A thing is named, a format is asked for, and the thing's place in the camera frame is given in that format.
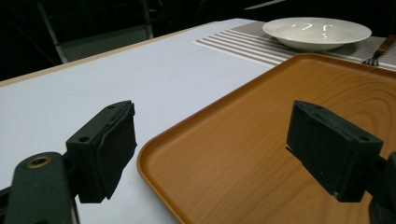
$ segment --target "brown tray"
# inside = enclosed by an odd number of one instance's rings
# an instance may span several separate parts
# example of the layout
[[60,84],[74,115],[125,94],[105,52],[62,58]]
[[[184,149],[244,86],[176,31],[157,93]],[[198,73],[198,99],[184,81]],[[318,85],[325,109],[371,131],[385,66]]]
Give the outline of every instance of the brown tray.
[[183,223],[369,223],[286,149],[294,100],[323,105],[396,149],[396,73],[295,56],[150,140],[138,170]]

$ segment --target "white plate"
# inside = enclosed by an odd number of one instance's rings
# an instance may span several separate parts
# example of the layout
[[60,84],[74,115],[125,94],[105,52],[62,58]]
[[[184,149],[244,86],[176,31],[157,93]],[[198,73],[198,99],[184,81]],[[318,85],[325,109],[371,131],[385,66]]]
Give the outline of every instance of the white plate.
[[308,17],[269,21],[262,29],[282,44],[303,51],[335,49],[372,34],[369,28],[355,22]]

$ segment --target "wooden handle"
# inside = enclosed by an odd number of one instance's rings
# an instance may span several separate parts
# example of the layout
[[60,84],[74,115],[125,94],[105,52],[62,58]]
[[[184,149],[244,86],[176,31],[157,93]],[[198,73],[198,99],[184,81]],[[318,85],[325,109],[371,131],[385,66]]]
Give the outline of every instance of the wooden handle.
[[396,40],[396,35],[388,35],[387,39],[385,39],[384,42],[382,42],[381,46],[379,46],[376,52],[380,54],[384,54],[395,40]]

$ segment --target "placemat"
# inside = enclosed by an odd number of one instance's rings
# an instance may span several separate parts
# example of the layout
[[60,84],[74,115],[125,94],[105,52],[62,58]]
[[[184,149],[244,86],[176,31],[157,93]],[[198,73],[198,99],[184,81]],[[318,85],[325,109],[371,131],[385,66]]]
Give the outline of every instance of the placemat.
[[[194,44],[233,55],[234,57],[274,67],[301,53],[278,42],[262,30],[263,21],[255,21],[194,41]],[[319,54],[361,63],[371,58],[384,37],[370,36],[353,44],[346,44]],[[379,67],[396,71],[396,44],[379,59]]]

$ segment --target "wood grain surface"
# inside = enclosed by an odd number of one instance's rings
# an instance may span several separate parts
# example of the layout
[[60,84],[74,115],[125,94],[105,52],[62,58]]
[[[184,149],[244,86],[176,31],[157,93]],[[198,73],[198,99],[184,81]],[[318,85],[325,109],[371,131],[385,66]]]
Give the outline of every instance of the wood grain surface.
[[182,223],[369,223],[369,194],[337,202],[285,149],[294,100],[396,149],[396,73],[301,54],[150,140],[138,170]]

